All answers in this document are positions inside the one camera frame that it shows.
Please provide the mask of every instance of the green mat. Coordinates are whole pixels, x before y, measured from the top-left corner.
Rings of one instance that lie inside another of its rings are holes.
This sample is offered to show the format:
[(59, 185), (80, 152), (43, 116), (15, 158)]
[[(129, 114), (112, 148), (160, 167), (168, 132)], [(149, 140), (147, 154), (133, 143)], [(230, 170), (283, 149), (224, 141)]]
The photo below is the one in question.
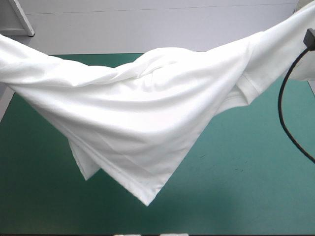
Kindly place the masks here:
[[(59, 57), (115, 67), (140, 55)], [(14, 95), (0, 123), (0, 233), (315, 233), (315, 165), (280, 126), (280, 85), (214, 117), (149, 207), (103, 171), (84, 181), (67, 139)], [(288, 83), (283, 114), (315, 155), (307, 82)]]

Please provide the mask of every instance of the fabric fold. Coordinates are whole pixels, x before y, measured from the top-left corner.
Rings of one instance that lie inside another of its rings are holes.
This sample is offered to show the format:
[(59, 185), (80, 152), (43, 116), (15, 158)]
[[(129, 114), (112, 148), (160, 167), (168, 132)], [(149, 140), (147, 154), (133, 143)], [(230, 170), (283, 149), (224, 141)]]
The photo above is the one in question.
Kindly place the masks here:
[[(115, 68), (45, 55), (0, 35), (0, 82), (69, 140), (85, 179), (100, 168), (148, 206), (211, 118), (247, 106), (283, 75), (315, 28), (315, 3), (208, 50), (157, 48)], [(314, 79), (314, 54), (292, 77)]]

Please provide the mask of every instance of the green table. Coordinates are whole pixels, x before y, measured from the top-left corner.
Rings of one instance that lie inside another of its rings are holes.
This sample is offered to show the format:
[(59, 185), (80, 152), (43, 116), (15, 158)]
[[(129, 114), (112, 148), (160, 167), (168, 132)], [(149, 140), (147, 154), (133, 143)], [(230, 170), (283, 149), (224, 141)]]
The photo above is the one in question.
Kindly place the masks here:
[[(115, 67), (140, 55), (59, 57)], [(67, 139), (14, 95), (0, 123), (0, 233), (315, 233), (315, 165), (280, 127), (280, 85), (214, 117), (149, 207), (104, 171), (84, 181)], [(283, 99), (289, 129), (315, 154), (308, 83), (290, 81)]]

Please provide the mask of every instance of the white t-shirt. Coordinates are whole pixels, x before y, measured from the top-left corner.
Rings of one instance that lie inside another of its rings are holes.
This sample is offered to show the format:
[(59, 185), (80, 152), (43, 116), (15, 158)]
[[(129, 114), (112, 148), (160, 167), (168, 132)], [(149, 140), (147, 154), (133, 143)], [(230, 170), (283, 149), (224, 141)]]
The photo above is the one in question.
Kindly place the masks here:
[[(195, 52), (157, 48), (111, 68), (48, 56), (0, 35), (0, 82), (69, 140), (85, 179), (102, 168), (146, 206), (216, 114), (249, 105), (315, 28), (315, 2), (282, 23)], [(291, 75), (315, 78), (315, 53)]]

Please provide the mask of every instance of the black cable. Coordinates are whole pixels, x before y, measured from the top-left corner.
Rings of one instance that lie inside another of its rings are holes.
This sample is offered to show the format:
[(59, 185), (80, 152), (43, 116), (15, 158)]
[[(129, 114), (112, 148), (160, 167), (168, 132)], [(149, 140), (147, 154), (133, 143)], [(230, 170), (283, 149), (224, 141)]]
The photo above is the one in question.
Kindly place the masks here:
[(308, 52), (310, 51), (309, 48), (305, 49), (294, 61), (294, 63), (291, 65), (290, 69), (288, 70), (283, 82), (282, 82), (282, 85), (281, 85), (281, 88), (280, 88), (280, 91), (279, 91), (279, 97), (278, 97), (278, 114), (279, 114), (279, 119), (280, 119), (280, 123), (281, 123), (281, 126), (282, 128), (284, 129), (285, 133), (287, 134), (287, 136), (291, 139), (291, 141), (294, 143), (294, 145), (296, 145), (296, 147), (307, 157), (309, 158), (311, 161), (314, 162), (315, 164), (315, 159), (309, 155), (300, 145), (299, 143), (295, 140), (295, 138), (291, 135), (291, 133), (288, 131), (285, 123), (284, 123), (284, 118), (283, 118), (283, 115), (282, 115), (282, 95), (284, 93), (284, 87), (289, 79), (289, 76), (291, 74), (291, 72), (293, 71), (294, 67), (296, 66), (296, 64), (299, 62), (299, 60)]

